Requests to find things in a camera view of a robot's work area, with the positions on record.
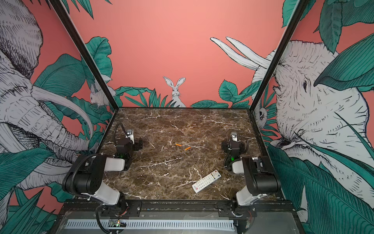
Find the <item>white remote control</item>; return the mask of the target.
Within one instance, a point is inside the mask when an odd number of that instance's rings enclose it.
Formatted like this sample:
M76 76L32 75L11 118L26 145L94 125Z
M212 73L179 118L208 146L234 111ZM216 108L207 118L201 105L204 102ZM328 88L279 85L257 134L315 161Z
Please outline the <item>white remote control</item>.
M218 179L221 178L221 174L215 170L205 176L204 178L200 179L196 183L192 185L192 188L195 193L199 193L200 191L204 190L206 187L217 181Z

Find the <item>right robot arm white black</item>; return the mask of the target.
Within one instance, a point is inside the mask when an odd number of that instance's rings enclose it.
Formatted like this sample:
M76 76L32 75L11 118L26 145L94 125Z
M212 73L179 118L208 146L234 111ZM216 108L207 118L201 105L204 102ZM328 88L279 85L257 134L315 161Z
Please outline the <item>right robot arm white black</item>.
M223 141L221 148L226 153L224 168L235 174L244 175L245 187L236 193L239 206L250 206L257 200L277 193L281 184L269 157L245 157L249 141Z

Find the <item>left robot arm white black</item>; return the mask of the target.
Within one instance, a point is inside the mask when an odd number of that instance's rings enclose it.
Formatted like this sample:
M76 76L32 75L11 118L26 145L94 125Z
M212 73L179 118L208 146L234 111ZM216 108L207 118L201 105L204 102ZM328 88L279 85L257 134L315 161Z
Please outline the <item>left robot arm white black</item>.
M63 191L126 211L129 205L124 195L103 181L104 173L127 171L131 166L133 153L142 148L141 138L123 138L118 141L117 153L113 157L101 154L80 155L63 179Z

